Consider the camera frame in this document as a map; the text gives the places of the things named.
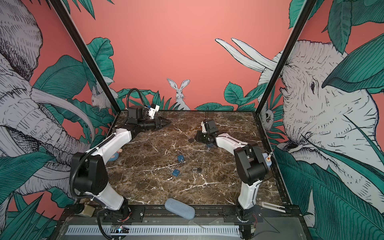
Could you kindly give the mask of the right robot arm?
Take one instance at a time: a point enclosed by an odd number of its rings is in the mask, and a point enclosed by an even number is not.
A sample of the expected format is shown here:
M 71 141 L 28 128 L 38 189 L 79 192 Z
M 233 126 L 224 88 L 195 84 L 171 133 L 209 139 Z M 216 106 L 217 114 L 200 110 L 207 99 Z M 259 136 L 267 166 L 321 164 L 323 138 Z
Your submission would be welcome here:
M 235 139 L 219 131 L 214 120 L 203 120 L 195 140 L 228 151 L 235 157 L 237 173 L 242 181 L 238 203 L 243 210 L 256 205 L 258 189 L 272 165 L 272 153 L 263 153 L 256 144 Z

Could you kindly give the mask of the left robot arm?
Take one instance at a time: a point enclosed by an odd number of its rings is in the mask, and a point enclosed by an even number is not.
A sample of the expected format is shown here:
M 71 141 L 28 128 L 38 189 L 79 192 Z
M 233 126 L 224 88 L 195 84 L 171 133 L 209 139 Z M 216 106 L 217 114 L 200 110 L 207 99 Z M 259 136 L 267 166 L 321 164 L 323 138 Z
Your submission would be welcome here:
M 96 199 L 108 210 L 119 211 L 125 198 L 109 184 L 106 164 L 121 147 L 133 140 L 139 133 L 157 131 L 171 123 L 156 116 L 160 107 L 133 106 L 127 109 L 123 124 L 115 127 L 115 132 L 100 144 L 84 153 L 72 157 L 70 173 L 70 193 L 75 199 Z

